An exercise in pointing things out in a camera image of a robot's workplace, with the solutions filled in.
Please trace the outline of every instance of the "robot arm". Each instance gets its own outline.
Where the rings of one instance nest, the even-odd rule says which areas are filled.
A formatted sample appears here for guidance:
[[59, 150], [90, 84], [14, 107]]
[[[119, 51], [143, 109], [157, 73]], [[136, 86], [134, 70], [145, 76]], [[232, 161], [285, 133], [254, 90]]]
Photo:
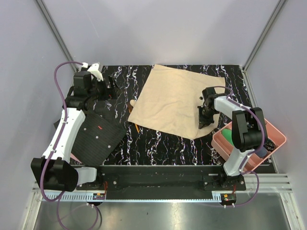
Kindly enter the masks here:
[[[217, 94], [214, 87], [206, 88], [202, 94], [205, 102], [204, 106], [199, 107], [199, 128], [213, 123], [213, 115], [219, 112], [233, 120], [232, 141], [235, 147], [223, 165], [223, 169], [226, 177], [239, 176], [251, 156], [250, 153], [261, 144], [260, 126], [245, 109], [227, 100], [224, 93]], [[248, 109], [260, 120], [266, 140], [267, 132], [262, 110], [249, 107]]]
[[[80, 71], [74, 74], [73, 81], [74, 86], [71, 87], [69, 95], [65, 99], [67, 120], [64, 121], [65, 111], [63, 110], [59, 126], [49, 147], [43, 153], [42, 158], [33, 158], [31, 162], [31, 169], [35, 179], [40, 184], [45, 162], [51, 152], [54, 152], [44, 176], [45, 189], [72, 192], [80, 184], [95, 181], [97, 175], [96, 168], [73, 168], [69, 164], [71, 149], [79, 128], [85, 120], [86, 115], [84, 112], [87, 110], [87, 102], [95, 99], [107, 100], [117, 98], [118, 91], [112, 77], [109, 77], [110, 87], [107, 87], [101, 74], [99, 63], [94, 63], [90, 66], [87, 63], [83, 63]], [[57, 147], [53, 149], [63, 122], [66, 123], [65, 127]]]

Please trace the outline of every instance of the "pink bin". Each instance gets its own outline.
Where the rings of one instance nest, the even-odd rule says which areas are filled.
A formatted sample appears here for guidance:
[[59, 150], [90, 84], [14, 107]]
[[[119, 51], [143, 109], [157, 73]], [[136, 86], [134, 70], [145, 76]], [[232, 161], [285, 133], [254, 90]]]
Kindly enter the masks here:
[[[226, 161], [229, 158], [230, 153], [232, 152], [232, 149], [234, 148], [222, 135], [222, 130], [224, 128], [231, 129], [231, 124], [229, 123], [225, 127], [223, 127], [221, 130], [216, 132], [213, 135], [212, 139], [212, 147], [223, 157], [223, 159]], [[265, 158], [258, 157], [255, 153], [250, 157], [247, 164], [244, 167], [244, 171], [247, 170], [255, 170], [259, 165], [261, 165], [268, 157], [270, 157], [274, 152], [277, 151], [283, 145], [287, 138], [282, 134], [277, 128], [275, 128], [270, 122], [268, 122], [265, 119], [265, 126], [267, 128], [268, 138], [271, 139], [274, 144], [276, 145], [276, 149], [273, 152], [268, 152]]]

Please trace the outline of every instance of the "black marble table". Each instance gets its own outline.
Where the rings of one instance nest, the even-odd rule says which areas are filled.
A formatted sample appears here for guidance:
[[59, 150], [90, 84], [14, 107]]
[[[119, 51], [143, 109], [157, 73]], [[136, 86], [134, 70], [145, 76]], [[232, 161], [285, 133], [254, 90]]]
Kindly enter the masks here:
[[[220, 114], [218, 127], [209, 135], [196, 140], [185, 139], [156, 130], [140, 127], [138, 133], [134, 124], [127, 121], [127, 102], [136, 100], [153, 66], [104, 66], [103, 76], [112, 75], [122, 94], [117, 100], [99, 102], [95, 106], [113, 111], [127, 134], [104, 161], [104, 165], [212, 165], [224, 160], [211, 146], [213, 134], [231, 120]], [[234, 91], [233, 99], [251, 106], [247, 88], [237, 65], [178, 65], [169, 66], [192, 72], [225, 78], [226, 87]], [[71, 159], [71, 164], [79, 164]]]

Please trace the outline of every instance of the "beige towel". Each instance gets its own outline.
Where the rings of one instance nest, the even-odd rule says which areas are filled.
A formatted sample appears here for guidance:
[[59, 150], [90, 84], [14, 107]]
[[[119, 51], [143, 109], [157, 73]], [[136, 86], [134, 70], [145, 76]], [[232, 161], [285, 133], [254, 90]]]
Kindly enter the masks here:
[[202, 90], [219, 85], [225, 86], [224, 78], [155, 65], [128, 121], [188, 139], [206, 136], [217, 127], [219, 114], [214, 124], [198, 129], [197, 106], [203, 103]]

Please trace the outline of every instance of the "wall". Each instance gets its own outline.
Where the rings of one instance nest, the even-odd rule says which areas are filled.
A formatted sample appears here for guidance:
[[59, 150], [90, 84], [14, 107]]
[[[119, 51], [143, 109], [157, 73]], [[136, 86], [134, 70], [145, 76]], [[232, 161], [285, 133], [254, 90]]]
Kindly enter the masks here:
[[241, 64], [278, 0], [45, 0], [76, 60]]
[[[0, 31], [0, 223], [17, 230], [34, 183], [31, 160], [46, 150], [61, 113], [53, 70], [65, 58], [33, 0], [2, 2]], [[71, 76], [59, 70], [65, 92]]]
[[247, 70], [258, 105], [287, 136], [275, 157], [307, 226], [307, 2], [288, 1]]

